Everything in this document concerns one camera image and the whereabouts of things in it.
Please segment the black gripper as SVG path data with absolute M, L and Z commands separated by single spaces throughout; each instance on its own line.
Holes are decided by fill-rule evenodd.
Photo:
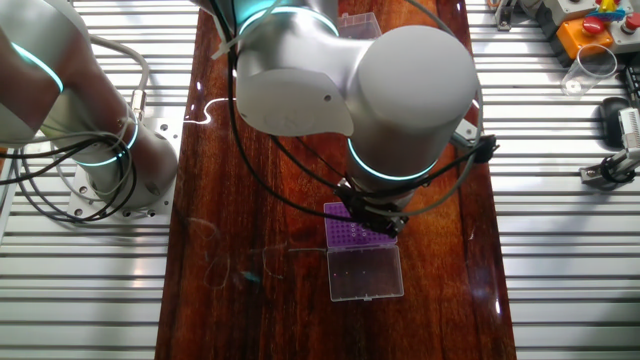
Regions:
M 334 194 L 340 198 L 352 219 L 376 233 L 397 237 L 409 221 L 407 216 L 391 215 L 391 212 L 400 211 L 396 204 L 371 202 L 357 196 L 348 186 L 339 186 Z

